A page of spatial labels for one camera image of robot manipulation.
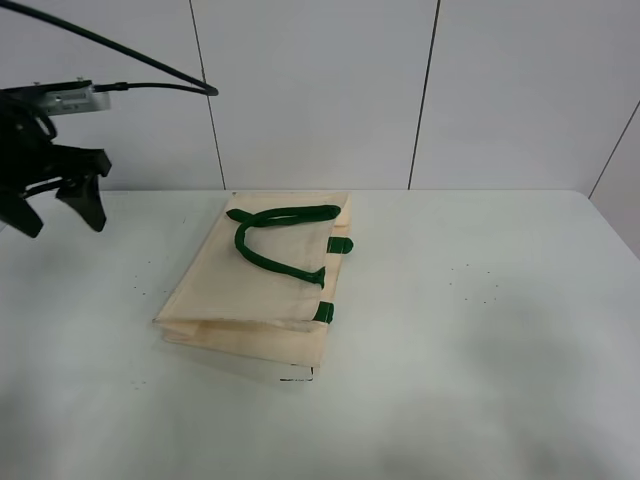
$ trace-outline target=white table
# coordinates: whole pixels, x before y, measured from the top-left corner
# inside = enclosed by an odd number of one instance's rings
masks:
[[[324,366],[164,343],[224,192],[0,233],[0,478],[640,478],[640,262],[572,192],[356,192]]]

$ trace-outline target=beige bag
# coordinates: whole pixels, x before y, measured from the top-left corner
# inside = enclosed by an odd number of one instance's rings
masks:
[[[353,245],[350,204],[346,193],[235,194],[154,320],[165,340],[319,366]]]

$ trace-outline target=green rope handle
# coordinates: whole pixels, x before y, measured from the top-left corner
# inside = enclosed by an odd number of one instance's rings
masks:
[[[314,283],[324,288],[325,268],[315,272],[307,272],[299,268],[285,265],[280,262],[263,257],[259,253],[254,252],[245,245],[245,236],[247,230],[251,227],[274,227],[299,225],[301,223],[326,222],[335,219],[340,214],[340,207],[337,205],[318,205],[312,207],[285,207],[272,208],[255,215],[239,209],[229,210],[227,216],[240,222],[240,226],[236,230],[234,243],[238,251],[249,262],[254,265],[269,270],[270,272],[289,275],[305,282]]]

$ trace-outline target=green strap tab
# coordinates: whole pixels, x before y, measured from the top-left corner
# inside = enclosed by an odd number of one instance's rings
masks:
[[[353,240],[347,237],[329,237],[327,253],[341,253],[346,255],[353,250]]]
[[[333,303],[320,302],[320,304],[318,305],[318,310],[316,311],[316,315],[315,317],[313,317],[313,320],[316,322],[329,324],[333,320],[333,310],[334,310]]]
[[[245,259],[270,272],[289,275],[324,288],[324,267],[315,272],[307,272],[263,257],[245,245],[245,236],[247,230],[251,227],[288,226],[333,220],[340,214],[340,207],[337,205],[318,205],[312,207],[272,208],[254,215],[243,210],[232,209],[226,213],[231,220],[241,222],[236,230],[234,243]]]

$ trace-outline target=green handle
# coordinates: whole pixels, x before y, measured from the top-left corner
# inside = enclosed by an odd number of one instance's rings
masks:
[[[240,222],[236,230],[234,243],[240,254],[254,265],[269,270],[270,272],[289,275],[305,282],[314,283],[324,288],[325,268],[315,272],[307,272],[299,268],[276,262],[263,257],[245,245],[247,230],[251,227],[274,227],[299,225],[301,223],[326,222],[335,219],[340,214],[340,207],[337,205],[318,205],[312,207],[285,207],[272,208],[255,215],[251,215],[243,210],[233,209],[227,212],[227,216]]]

